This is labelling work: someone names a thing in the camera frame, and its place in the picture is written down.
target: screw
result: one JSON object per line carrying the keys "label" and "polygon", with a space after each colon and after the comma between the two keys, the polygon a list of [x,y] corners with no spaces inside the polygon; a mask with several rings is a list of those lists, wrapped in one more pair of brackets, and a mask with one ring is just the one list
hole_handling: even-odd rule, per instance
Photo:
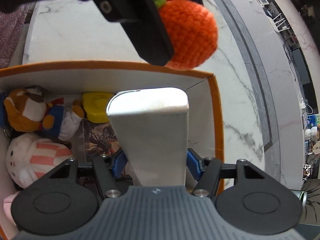
{"label": "screw", "polygon": [[196,197],[207,197],[209,196],[209,192],[205,189],[196,189],[193,192],[193,195],[195,195]]}
{"label": "screw", "polygon": [[117,189],[111,189],[106,191],[105,195],[109,198],[117,198],[121,196],[121,192]]}
{"label": "screw", "polygon": [[112,7],[108,1],[102,1],[100,3],[100,9],[104,13],[110,13],[112,11]]}

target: crocheted fruit toy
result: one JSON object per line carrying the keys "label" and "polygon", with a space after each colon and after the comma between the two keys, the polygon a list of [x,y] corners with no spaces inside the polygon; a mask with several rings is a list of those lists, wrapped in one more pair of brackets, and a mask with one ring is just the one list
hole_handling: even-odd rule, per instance
{"label": "crocheted fruit toy", "polygon": [[174,48],[167,67],[198,67],[217,49],[218,28],[213,14],[189,0],[154,0]]}

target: white plush toy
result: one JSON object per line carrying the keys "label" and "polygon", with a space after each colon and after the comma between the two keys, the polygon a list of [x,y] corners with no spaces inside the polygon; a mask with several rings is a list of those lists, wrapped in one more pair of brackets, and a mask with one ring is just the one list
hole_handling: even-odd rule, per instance
{"label": "white plush toy", "polygon": [[26,188],[70,157],[71,151],[63,144],[25,133],[11,141],[5,164],[13,181]]}

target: orange knitted toy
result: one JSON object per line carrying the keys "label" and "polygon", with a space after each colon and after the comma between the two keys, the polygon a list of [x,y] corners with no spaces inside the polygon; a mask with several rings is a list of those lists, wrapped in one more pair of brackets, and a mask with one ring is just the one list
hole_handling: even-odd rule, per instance
{"label": "orange knitted toy", "polygon": [[218,28],[213,14],[189,0],[154,0],[174,48],[167,67],[198,67],[217,49]]}

